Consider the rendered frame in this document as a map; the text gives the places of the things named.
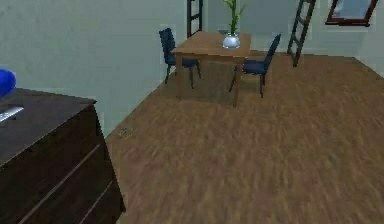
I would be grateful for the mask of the brown wooden table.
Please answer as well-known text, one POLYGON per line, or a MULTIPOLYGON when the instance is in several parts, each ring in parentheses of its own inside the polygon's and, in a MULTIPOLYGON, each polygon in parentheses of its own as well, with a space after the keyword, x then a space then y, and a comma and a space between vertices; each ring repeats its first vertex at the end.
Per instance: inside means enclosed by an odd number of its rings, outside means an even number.
POLYGON ((240 47, 237 49, 226 49, 223 47, 224 36, 218 32, 198 31, 187 40, 178 45, 172 53, 176 57, 176 74, 178 83, 178 98, 183 95, 183 71, 182 59, 198 59, 208 61, 230 62, 237 67, 235 83, 232 91, 234 92, 233 106, 236 107, 239 98, 240 78, 244 60, 249 56, 251 35, 240 33, 240 47))

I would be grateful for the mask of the dark blue chair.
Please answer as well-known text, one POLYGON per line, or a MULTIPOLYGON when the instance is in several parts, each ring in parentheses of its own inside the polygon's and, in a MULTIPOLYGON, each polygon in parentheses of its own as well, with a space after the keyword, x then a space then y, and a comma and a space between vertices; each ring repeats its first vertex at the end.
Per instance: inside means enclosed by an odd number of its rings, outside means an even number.
MULTIPOLYGON (((176 47, 175 39, 171 28, 165 28, 159 31, 159 37, 162 45, 164 62, 167 65, 165 83, 168 82, 170 69, 176 66, 176 56, 172 53, 172 50, 176 47)), ((194 88, 193 68, 197 69, 199 78, 202 78, 200 61, 198 59, 182 59, 182 66, 189 70, 189 78, 191 88, 194 88)))
POLYGON ((251 74, 251 75, 259 75, 259 88, 260 88, 260 96, 264 96, 263 88, 265 87, 266 83, 266 75, 268 73, 269 66, 272 62, 273 56, 276 52, 276 49, 280 43, 281 35, 278 34, 274 37, 273 42, 265 56, 265 58, 262 61, 257 60, 251 60, 251 59, 245 59, 243 63, 243 68, 241 71, 244 74, 251 74))

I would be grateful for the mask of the blue ball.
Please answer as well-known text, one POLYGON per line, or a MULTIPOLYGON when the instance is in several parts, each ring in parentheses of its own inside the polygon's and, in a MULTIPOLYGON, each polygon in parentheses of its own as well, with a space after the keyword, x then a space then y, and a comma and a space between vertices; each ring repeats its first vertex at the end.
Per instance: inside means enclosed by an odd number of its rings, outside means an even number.
POLYGON ((0 69, 0 97, 5 97, 16 87, 15 74, 6 69, 0 69))

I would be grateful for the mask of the dark brown ladder shelf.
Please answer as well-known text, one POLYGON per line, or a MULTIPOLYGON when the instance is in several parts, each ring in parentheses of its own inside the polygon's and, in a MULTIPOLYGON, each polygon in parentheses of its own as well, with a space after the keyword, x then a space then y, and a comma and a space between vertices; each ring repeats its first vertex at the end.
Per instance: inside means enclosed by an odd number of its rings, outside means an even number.
POLYGON ((203 0, 187 1, 187 37, 203 30, 203 0))
POLYGON ((287 53, 291 56, 294 67, 298 65, 315 4, 316 0, 299 1, 287 47, 287 53))

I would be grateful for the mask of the grey remote control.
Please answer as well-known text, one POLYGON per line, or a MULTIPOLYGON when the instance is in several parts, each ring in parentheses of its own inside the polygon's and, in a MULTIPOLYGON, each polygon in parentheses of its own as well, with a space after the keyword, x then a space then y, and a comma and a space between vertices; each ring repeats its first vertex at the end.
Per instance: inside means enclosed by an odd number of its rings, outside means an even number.
POLYGON ((14 117, 17 113, 23 110, 24 108, 19 106, 0 110, 0 123, 14 117))

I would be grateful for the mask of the dark brown chest of drawers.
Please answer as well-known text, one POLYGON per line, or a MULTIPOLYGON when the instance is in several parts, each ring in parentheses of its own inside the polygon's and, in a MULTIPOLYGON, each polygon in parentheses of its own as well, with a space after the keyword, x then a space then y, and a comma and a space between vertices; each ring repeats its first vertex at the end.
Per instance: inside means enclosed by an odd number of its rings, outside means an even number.
POLYGON ((94 99, 17 88, 0 109, 0 224, 117 224, 125 211, 94 99))

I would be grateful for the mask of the brown framed window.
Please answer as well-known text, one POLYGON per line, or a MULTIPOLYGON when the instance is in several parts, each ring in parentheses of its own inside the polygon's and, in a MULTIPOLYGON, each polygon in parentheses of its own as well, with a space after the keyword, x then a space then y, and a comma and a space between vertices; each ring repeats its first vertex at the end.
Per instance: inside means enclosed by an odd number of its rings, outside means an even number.
POLYGON ((378 0, 328 0, 326 25, 370 26, 370 18, 378 0))

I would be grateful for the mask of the green plant in white vase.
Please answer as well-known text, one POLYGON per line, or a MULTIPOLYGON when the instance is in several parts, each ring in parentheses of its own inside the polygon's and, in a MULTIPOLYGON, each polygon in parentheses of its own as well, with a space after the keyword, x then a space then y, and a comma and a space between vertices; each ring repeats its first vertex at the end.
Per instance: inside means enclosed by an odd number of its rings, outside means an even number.
POLYGON ((237 49, 240 47, 240 37, 237 32, 238 22, 242 15, 247 2, 237 9, 237 0, 223 0, 223 2, 229 7, 231 11, 231 22, 229 24, 229 31, 226 33, 223 40, 223 47, 226 49, 237 49))

